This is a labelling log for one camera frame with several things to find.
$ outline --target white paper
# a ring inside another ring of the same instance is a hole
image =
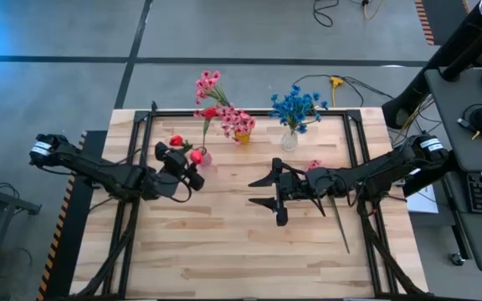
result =
[[[438,213],[438,205],[433,201],[436,198],[433,186],[429,185],[407,197],[407,208],[410,212]]]

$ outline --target caster wheel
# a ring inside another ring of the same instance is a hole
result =
[[[451,261],[452,264],[458,267],[462,266],[466,261],[465,259],[462,258],[462,255],[460,255],[460,252],[449,254],[449,260]]]

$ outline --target desk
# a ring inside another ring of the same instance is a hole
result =
[[[468,192],[460,176],[466,171],[482,171],[482,136],[471,140],[471,133],[457,125],[457,119],[469,105],[482,104],[482,70],[466,70],[455,82],[442,79],[437,70],[425,72],[425,77],[458,162],[459,171],[450,172],[444,181],[458,210],[455,214],[458,224],[464,229],[463,238],[469,242],[477,266],[482,271],[482,215],[466,213]]]
[[[126,157],[134,113],[113,112],[105,159],[118,161]],[[361,109],[361,115],[370,156],[390,151],[382,111]],[[175,134],[198,143],[202,127],[203,121],[192,117],[155,117],[150,145],[168,142]],[[310,201],[288,202],[290,222],[286,227],[276,227],[273,213],[248,202],[250,197],[274,195],[273,187],[247,187],[269,173],[274,156],[303,169],[312,159],[336,168],[351,164],[339,118],[325,116],[321,123],[310,125],[308,133],[300,135],[295,153],[280,149],[284,131],[277,120],[261,117],[250,144],[235,145],[223,137],[220,124],[212,122],[206,143],[213,163],[199,171],[206,179],[204,188],[183,204],[163,198],[141,201],[127,298],[372,296],[360,218],[345,199],[336,202],[351,254],[346,252],[328,202],[327,217],[322,217]],[[155,168],[161,166],[154,156],[148,156],[147,163]],[[398,189],[391,193],[403,196]],[[183,187],[177,194],[178,198],[187,196]],[[106,198],[104,191],[96,191],[91,206]],[[107,256],[115,209],[116,203],[108,202],[89,214],[71,293],[87,284]],[[416,285],[427,290],[406,204],[387,199],[382,202],[382,212],[392,254]],[[377,263],[385,288],[380,258]],[[117,288],[117,280],[115,277],[113,289]]]

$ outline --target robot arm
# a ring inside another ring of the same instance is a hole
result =
[[[417,169],[439,168],[448,156],[435,136],[417,135],[386,155],[354,168],[318,167],[304,172],[283,163],[280,158],[274,158],[271,172],[249,186],[271,186],[274,183],[276,197],[250,201],[276,212],[277,225],[284,226],[288,222],[286,201],[314,200],[324,195],[344,197],[353,189],[357,189],[359,199],[375,201],[387,193],[396,180]]]
[[[70,144],[63,135],[38,135],[29,156],[30,165],[40,169],[64,166],[91,182],[100,183],[119,200],[132,196],[141,196],[144,200],[172,197],[180,182],[196,191],[204,184],[196,165],[189,165],[182,152],[169,149],[162,142],[156,145],[156,158],[165,164],[159,172],[149,166],[113,163],[89,156]],[[127,161],[132,162],[132,159],[130,156]]]

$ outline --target small vase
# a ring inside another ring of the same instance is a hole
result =
[[[212,157],[209,151],[202,156],[202,163],[200,164],[201,167],[208,167],[211,165]]]
[[[298,144],[299,140],[297,139],[297,132],[295,130],[288,129],[288,131],[282,135],[282,140],[280,141],[282,150],[294,151]]]
[[[239,141],[239,144],[247,145],[250,142],[251,132],[252,131],[250,131],[248,134],[244,134],[243,132],[237,130],[235,132],[235,138],[237,138],[237,140]]]

